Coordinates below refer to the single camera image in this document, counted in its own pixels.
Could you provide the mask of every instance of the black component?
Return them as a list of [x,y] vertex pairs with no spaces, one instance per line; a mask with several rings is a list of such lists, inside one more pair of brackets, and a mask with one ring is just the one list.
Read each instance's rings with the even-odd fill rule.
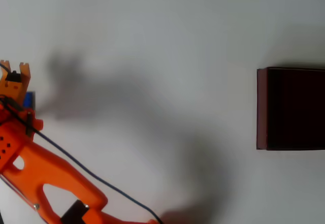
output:
[[33,116],[31,114],[27,114],[26,123],[29,125],[26,127],[26,135],[31,137],[31,135],[33,133],[32,129],[30,128],[30,126],[32,126],[32,124],[33,124]]
[[87,208],[83,202],[77,200],[62,216],[61,222],[62,224],[85,224],[82,217],[88,210],[89,208]]
[[12,73],[8,73],[6,77],[6,81],[21,83],[21,74],[13,71]]
[[0,214],[0,224],[5,224],[5,223],[4,223],[4,220],[3,220],[2,217],[1,217],[1,214]]

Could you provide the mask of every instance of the mounting hole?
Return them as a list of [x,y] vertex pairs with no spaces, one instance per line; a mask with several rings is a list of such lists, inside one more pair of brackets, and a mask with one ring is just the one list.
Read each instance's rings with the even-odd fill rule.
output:
[[13,162],[14,166],[17,167],[19,170],[24,169],[25,167],[25,162],[21,156],[17,156],[15,161]]

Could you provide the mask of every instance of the white surface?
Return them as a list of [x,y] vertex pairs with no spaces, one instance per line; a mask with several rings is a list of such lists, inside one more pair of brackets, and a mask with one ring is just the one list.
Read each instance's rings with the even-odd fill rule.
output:
[[[226,182],[224,191],[229,193],[220,199],[213,223],[323,223],[325,153],[256,151],[255,131],[256,69],[288,60],[324,60],[324,4],[325,0],[0,0],[0,57],[9,59],[12,68],[21,61],[30,63],[29,88],[37,92],[38,106],[53,94],[46,62],[55,49],[82,50],[87,62],[82,86],[90,86],[89,91],[105,87],[103,81],[123,66],[142,71],[150,80],[153,107],[173,122],[167,123],[163,136],[175,129],[174,123],[212,131],[210,146],[217,148],[216,158],[222,155],[223,170],[211,176]],[[151,114],[139,120],[115,113],[123,109],[106,110],[105,99],[96,97],[104,102],[93,117],[57,120],[53,113],[42,114],[43,132],[159,214],[193,198],[195,187],[189,183],[194,180],[184,174],[187,166],[180,157],[188,150],[186,143],[159,133],[151,137],[148,125],[161,129]],[[185,118],[197,120],[189,123]],[[126,220],[150,218],[97,185],[108,195],[107,212]],[[2,183],[0,191],[5,224],[43,223]],[[73,202],[62,191],[49,192],[61,214]]]

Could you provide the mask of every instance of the orange plastic part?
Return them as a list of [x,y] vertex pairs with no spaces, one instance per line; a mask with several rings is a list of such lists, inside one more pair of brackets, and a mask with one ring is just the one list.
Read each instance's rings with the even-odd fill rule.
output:
[[[0,62],[10,69],[8,61]],[[6,81],[7,72],[4,69],[2,71],[0,94],[22,105],[30,80],[29,65],[20,65],[21,83]],[[25,121],[31,116],[31,124],[37,130],[43,128],[43,121],[35,118],[33,110],[16,113]],[[89,206],[89,210],[83,216],[86,224],[135,224],[103,213],[102,209],[108,201],[106,196],[67,161],[34,143],[33,137],[34,133],[28,137],[26,127],[0,105],[0,174],[31,207],[38,211],[43,220],[49,224],[61,224],[60,217],[52,210],[43,191],[44,184],[51,184],[72,192]],[[18,156],[24,160],[22,170],[13,165]]]
[[[6,68],[8,68],[11,71],[8,60],[6,61],[0,60],[0,63],[5,65]],[[4,94],[7,97],[13,98],[16,101],[16,103],[22,106],[22,103],[24,101],[27,92],[28,84],[30,81],[29,64],[21,63],[19,65],[19,68],[21,74],[21,83],[6,81],[6,77],[8,73],[5,69],[1,68],[3,76],[0,80],[0,94]]]

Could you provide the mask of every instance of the black cable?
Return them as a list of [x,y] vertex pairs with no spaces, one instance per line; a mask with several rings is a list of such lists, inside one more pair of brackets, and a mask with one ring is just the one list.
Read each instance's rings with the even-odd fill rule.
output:
[[6,70],[7,73],[11,73],[11,71],[3,64],[0,63],[0,67]]
[[3,99],[0,98],[0,101],[3,103],[3,106],[6,110],[8,110],[11,115],[13,115],[21,124],[23,124],[26,127],[29,127],[30,129],[32,129],[36,134],[38,134],[40,137],[42,137],[43,139],[45,139],[47,142],[49,142],[51,145],[53,145],[55,148],[57,148],[58,150],[60,150],[63,154],[65,154],[68,158],[70,158],[74,163],[76,163],[81,169],[83,169],[86,173],[88,173],[90,176],[92,176],[93,178],[95,178],[97,181],[103,183],[104,185],[106,185],[107,187],[110,187],[111,189],[117,191],[119,194],[123,195],[124,197],[126,197],[127,199],[131,200],[132,202],[134,202],[135,204],[139,205],[140,207],[142,207],[143,209],[147,210],[149,213],[151,213],[156,220],[159,222],[159,224],[164,224],[163,221],[159,218],[159,216],[153,211],[151,210],[149,207],[145,206],[144,204],[140,203],[139,201],[137,201],[136,199],[132,198],[130,195],[124,193],[122,190],[120,190],[119,188],[115,187],[114,185],[108,183],[107,181],[103,180],[101,177],[97,176],[95,173],[93,173],[92,171],[90,171],[88,168],[86,168],[82,163],[80,163],[76,158],[74,158],[70,153],[68,153],[65,149],[63,149],[61,146],[59,146],[58,144],[56,144],[53,140],[51,140],[50,138],[48,138],[47,136],[45,136],[44,134],[42,134],[40,131],[38,131],[36,128],[34,128],[31,125],[28,125],[23,119],[21,119],[16,112],[14,112],[6,103],[6,101],[4,101]]

